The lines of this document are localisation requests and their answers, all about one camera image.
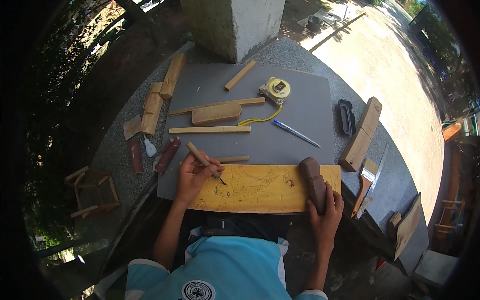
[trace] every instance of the person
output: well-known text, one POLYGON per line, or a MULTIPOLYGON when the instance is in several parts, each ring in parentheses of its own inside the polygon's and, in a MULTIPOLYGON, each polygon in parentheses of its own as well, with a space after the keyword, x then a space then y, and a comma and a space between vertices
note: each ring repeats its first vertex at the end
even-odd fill
MULTIPOLYGON (((170 273, 177 251, 185 211, 200 193, 203 183, 224 167, 214 158, 203 167, 192 153, 180 166, 177 194, 155 242, 153 259, 135 259, 128 268, 126 300, 174 299, 291 299, 286 291, 283 255, 288 242, 245 236, 200 236, 185 252, 185 265, 170 273)), ((342 196, 326 183, 326 214, 318 216, 307 203, 316 240, 316 260, 296 300, 326 300, 325 278, 334 248, 334 237, 342 217, 342 196)))

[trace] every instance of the hand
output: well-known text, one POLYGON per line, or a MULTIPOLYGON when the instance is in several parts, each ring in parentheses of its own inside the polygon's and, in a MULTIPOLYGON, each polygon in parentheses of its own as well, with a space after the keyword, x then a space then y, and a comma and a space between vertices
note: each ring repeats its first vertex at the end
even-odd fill
POLYGON ((205 180, 209 179, 215 171, 222 174, 225 170, 225 167, 222 167, 216 159, 209 158, 203 151, 200 153, 211 164, 209 167, 199 167, 202 163, 191 152, 180 166, 177 197, 174 203, 180 204, 185 209, 198 196, 205 180))
POLYGON ((331 254, 334 247, 334 239, 338 224, 342 219, 343 202, 342 196, 332 191, 329 182, 326 183, 326 210, 324 216, 319 216, 317 208, 311 200, 308 200, 308 208, 310 210, 310 223, 312 225, 313 234, 317 242, 317 251, 319 254, 331 254))

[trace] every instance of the blue pen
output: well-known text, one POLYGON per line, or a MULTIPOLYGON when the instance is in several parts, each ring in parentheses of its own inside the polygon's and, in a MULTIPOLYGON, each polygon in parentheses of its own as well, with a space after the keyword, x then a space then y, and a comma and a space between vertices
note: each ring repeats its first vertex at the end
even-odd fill
POLYGON ((300 132, 296 131, 295 129, 285 125, 284 123, 282 122, 279 122, 277 120, 273 120, 273 123, 278 125, 279 127, 285 129, 286 131, 290 131, 291 133, 293 133, 294 135, 298 136, 298 137, 301 137, 302 139, 304 139, 305 141, 311 143, 312 145, 316 146, 316 147, 319 147, 320 148, 320 145, 315 143, 314 141, 312 141, 311 139, 309 139, 308 137, 306 137, 305 135, 301 134, 300 132))

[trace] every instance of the shirt logo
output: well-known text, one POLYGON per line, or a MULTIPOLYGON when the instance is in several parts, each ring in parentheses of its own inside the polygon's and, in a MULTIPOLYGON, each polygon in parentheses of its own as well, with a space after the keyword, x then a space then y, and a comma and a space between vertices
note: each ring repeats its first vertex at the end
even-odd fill
POLYGON ((214 300, 215 289, 211 284, 201 280, 187 282, 181 288, 185 300, 214 300))

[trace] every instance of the blue shirt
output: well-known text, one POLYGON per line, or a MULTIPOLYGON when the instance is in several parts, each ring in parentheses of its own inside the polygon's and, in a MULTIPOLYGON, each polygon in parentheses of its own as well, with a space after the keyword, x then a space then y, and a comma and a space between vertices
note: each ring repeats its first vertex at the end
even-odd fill
MULTIPOLYGON (((291 299, 283 256, 288 242, 235 236, 201 237, 185 252, 185 265, 170 274, 154 261, 135 259, 128 268, 126 300, 291 299)), ((295 300, 327 300, 307 290, 295 300)))

